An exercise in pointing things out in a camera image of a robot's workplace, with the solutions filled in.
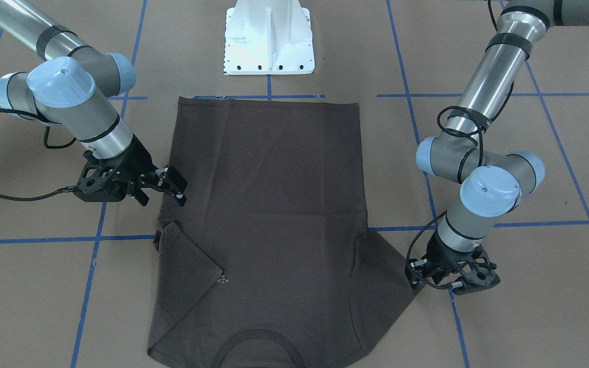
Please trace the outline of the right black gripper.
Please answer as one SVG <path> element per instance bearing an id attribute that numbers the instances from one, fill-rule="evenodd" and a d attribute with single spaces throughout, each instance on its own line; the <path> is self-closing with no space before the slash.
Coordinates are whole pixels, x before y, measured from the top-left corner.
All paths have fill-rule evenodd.
<path id="1" fill-rule="evenodd" d="M 147 206 L 149 196 L 143 191 L 142 182 L 153 190 L 170 195 L 179 207 L 187 202 L 185 190 L 187 180 L 173 165 L 157 168 L 149 151 L 136 135 L 124 151 L 112 158 L 102 159 L 101 165 L 110 171 L 106 190 L 117 197 L 127 195 L 135 199 L 141 206 Z"/>

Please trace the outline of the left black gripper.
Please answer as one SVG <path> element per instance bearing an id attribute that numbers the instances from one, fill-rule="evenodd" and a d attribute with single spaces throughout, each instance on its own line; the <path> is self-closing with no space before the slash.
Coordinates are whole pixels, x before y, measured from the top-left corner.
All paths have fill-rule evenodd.
<path id="1" fill-rule="evenodd" d="M 445 245 L 439 236 L 432 236 L 427 243 L 425 258 L 427 260 L 407 260 L 405 274 L 407 281 L 413 290 L 419 290 L 427 286 L 428 279 L 433 280 L 436 286 L 440 286 L 442 280 L 451 274 L 465 275 L 461 262 L 467 261 L 471 252 L 456 251 Z"/>

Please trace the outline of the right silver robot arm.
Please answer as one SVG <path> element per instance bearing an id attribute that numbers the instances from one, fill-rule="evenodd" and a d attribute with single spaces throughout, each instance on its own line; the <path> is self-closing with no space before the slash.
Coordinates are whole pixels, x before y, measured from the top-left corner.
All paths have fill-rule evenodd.
<path id="1" fill-rule="evenodd" d="M 0 1 L 0 28 L 43 61 L 30 72 L 0 78 L 0 112 L 46 127 L 63 126 L 85 149 L 73 193 L 84 202 L 134 198 L 145 206 L 149 188 L 186 202 L 187 180 L 171 165 L 158 168 L 109 98 L 136 82 L 131 61 L 103 54 L 27 1 Z"/>

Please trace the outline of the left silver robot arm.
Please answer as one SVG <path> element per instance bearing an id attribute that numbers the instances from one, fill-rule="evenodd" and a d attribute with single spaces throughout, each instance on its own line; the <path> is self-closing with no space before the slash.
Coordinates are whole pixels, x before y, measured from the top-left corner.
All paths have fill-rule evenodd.
<path id="1" fill-rule="evenodd" d="M 507 104 L 533 45 L 549 28 L 589 26 L 589 1 L 509 1 L 490 19 L 495 35 L 481 63 L 457 104 L 437 115 L 440 134 L 418 145 L 418 168 L 458 183 L 460 191 L 446 212 L 432 220 L 437 228 L 424 256 L 406 257 L 412 289 L 430 286 L 465 295 L 500 283 L 482 240 L 503 215 L 537 191 L 546 168 L 528 151 L 488 153 L 484 135 Z"/>

